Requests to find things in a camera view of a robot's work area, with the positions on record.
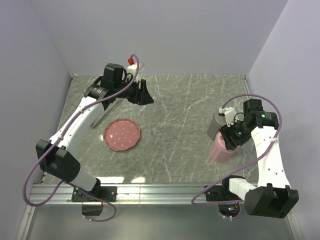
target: robotic arm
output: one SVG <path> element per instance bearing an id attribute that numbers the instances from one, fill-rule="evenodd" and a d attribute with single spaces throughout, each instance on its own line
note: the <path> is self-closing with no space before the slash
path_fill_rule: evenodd
<path id="1" fill-rule="evenodd" d="M 249 215 L 284 218 L 298 202 L 299 194 L 291 189 L 282 164 L 279 139 L 274 138 L 279 127 L 277 115 L 264 111 L 258 99 L 243 103 L 243 121 L 237 118 L 234 108 L 220 108 L 219 112 L 227 123 L 220 128 L 226 149 L 235 150 L 252 138 L 259 157 L 274 142 L 269 153 L 258 161 L 257 187 L 241 176 L 231 176 L 222 185 L 244 201 Z"/>
<path id="2" fill-rule="evenodd" d="M 40 163 L 40 168 L 43 171 L 87 191 L 91 196 L 99 199 L 106 197 L 102 190 L 100 180 L 87 173 L 73 155 L 84 134 L 90 128 L 90 125 L 95 119 L 104 114 L 104 111 L 116 100 L 116 97 L 95 104 L 85 111 L 82 111 L 82 109 L 91 103 L 111 96 L 123 89 L 132 80 L 136 68 L 136 64 L 130 65 L 127 71 L 123 66 L 118 64 L 109 63 L 105 66 L 103 76 L 98 77 L 95 82 L 87 88 L 79 106 L 63 127 L 53 135 L 49 141 L 40 140 L 37 143 L 36 152 L 38 158 L 40 158 L 52 146 L 52 143 L 56 142 L 58 138 L 61 139 L 61 133 L 70 123 L 73 116 L 79 111 L 82 113 L 71 124 L 59 144 Z M 147 90 L 146 80 L 144 79 L 133 82 L 132 85 L 119 94 L 117 98 L 126 98 L 129 102 L 138 105 L 147 105 L 154 102 Z"/>

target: metal frame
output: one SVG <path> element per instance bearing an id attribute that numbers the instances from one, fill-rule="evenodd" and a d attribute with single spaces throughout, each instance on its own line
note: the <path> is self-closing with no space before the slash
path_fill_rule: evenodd
<path id="1" fill-rule="evenodd" d="M 167 183 L 167 184 L 101 184 L 102 186 L 117 187 L 116 202 L 113 204 L 149 204 L 166 205 L 191 204 L 191 199 L 199 193 L 209 183 Z M 55 185 L 40 184 L 34 185 L 30 193 L 30 201 L 40 203 L 44 201 L 53 191 Z M 81 205 L 81 202 L 72 202 L 74 188 L 67 184 L 62 184 L 56 194 L 46 204 L 54 205 Z M 200 196 L 197 202 L 204 203 L 205 195 Z M 86 202 L 90 205 L 99 205 L 100 202 Z"/>
<path id="2" fill-rule="evenodd" d="M 190 205 L 194 195 L 199 193 L 209 182 L 203 183 L 166 183 L 166 184 L 101 184 L 102 186 L 116 186 L 117 198 L 115 205 Z M 56 185 L 35 184 L 30 193 L 30 201 L 39 203 L 45 200 Z M 81 205 L 81 202 L 72 202 L 74 188 L 62 184 L 56 194 L 46 204 L 51 205 Z M 206 202 L 205 195 L 197 199 L 198 203 Z M 86 205 L 100 205 L 99 202 L 86 202 Z M 33 218 L 35 208 L 27 206 L 23 216 L 17 240 L 25 240 Z M 303 240 L 299 222 L 294 211 L 287 215 L 292 234 L 295 240 Z"/>
<path id="3" fill-rule="evenodd" d="M 249 86 L 248 86 L 248 82 L 247 82 L 247 75 L 241 75 L 241 79 L 242 79 L 243 84 L 244 84 L 245 92 L 247 94 L 250 94 L 250 90 L 249 90 Z"/>

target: white wall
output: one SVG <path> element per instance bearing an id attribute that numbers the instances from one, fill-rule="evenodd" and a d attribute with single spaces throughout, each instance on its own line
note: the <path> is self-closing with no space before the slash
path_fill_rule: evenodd
<path id="1" fill-rule="evenodd" d="M 248 74 L 288 0 L 31 0 L 68 71 Z"/>
<path id="2" fill-rule="evenodd" d="M 248 76 L 251 92 L 282 112 L 282 160 L 307 240 L 320 237 L 319 10 L 319 0 L 289 0 Z"/>
<path id="3" fill-rule="evenodd" d="M 0 232 L 16 238 L 25 177 L 36 143 L 57 129 L 70 82 L 58 51 L 28 0 L 0 3 Z"/>

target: marble table surface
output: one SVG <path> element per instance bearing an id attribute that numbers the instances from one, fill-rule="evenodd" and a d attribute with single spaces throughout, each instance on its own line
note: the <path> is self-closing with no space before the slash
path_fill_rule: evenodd
<path id="1" fill-rule="evenodd" d="M 60 127 L 74 112 L 84 91 L 96 77 L 74 76 Z M 225 163 L 217 163 L 209 156 L 213 141 L 207 136 L 207 128 L 214 111 L 230 97 L 246 93 L 240 75 L 141 77 L 146 79 L 154 103 L 139 106 L 124 99 L 96 128 L 90 128 L 80 142 L 74 157 L 91 175 L 99 177 L 103 183 L 213 182 L 256 158 L 252 140 Z M 234 100 L 230 106 L 240 111 L 245 99 Z M 130 118 L 141 129 L 139 142 L 127 151 L 114 151 L 103 141 L 104 129 L 117 118 Z M 238 175 L 256 183 L 258 168 L 247 168 Z M 50 174 L 44 179 L 45 184 L 58 181 Z"/>

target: pink plate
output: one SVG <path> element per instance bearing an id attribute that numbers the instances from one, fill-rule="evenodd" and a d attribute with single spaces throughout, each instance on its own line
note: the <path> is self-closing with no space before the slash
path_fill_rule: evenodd
<path id="1" fill-rule="evenodd" d="M 140 138 L 138 124 L 130 118 L 118 118 L 104 130 L 103 139 L 109 148 L 125 151 L 137 144 Z"/>

